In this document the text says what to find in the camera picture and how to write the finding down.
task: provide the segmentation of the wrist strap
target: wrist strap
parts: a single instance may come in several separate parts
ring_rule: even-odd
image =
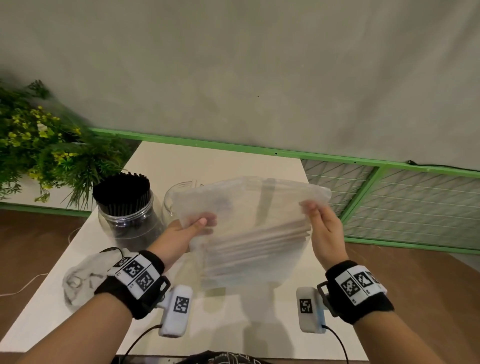
[[[107,271],[107,278],[95,294],[110,293],[127,306],[135,319],[144,318],[170,288],[169,280],[161,275],[164,268],[161,259],[146,250],[125,256]]]
[[[394,310],[385,287],[364,266],[346,260],[331,267],[325,276],[327,282],[317,289],[325,305],[345,322],[354,324],[370,312]],[[323,285],[328,288],[328,296],[322,291]]]

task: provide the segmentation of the hand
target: hand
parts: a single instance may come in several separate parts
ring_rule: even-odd
[[[193,237],[211,233],[211,229],[205,227],[216,225],[215,214],[203,213],[198,217],[198,220],[185,229],[182,229],[179,220],[172,221],[163,234],[148,247],[147,250],[158,256],[165,264],[165,272],[187,252]]]
[[[303,201],[300,205],[312,223],[313,252],[324,269],[348,260],[343,225],[330,206],[318,206],[313,201]]]

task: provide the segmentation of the forearm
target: forearm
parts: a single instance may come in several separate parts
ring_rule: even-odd
[[[395,312],[371,312],[353,327],[372,364],[444,364]]]
[[[17,364],[109,364],[132,314],[109,293],[96,295],[26,352]]]

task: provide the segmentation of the jar of black straws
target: jar of black straws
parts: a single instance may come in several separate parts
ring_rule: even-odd
[[[146,249],[163,232],[161,204],[145,176],[118,173],[93,187],[103,231],[120,248]]]

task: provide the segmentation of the white sensor device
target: white sensor device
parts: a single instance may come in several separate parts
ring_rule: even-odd
[[[325,333],[326,330],[322,325],[326,324],[324,310],[327,308],[323,304],[322,298],[316,288],[297,288],[297,309],[300,330],[313,334]]]
[[[160,336],[179,338],[185,334],[192,297],[193,289],[184,285],[172,287],[165,293],[163,300],[156,305],[163,308],[162,327],[158,329]]]

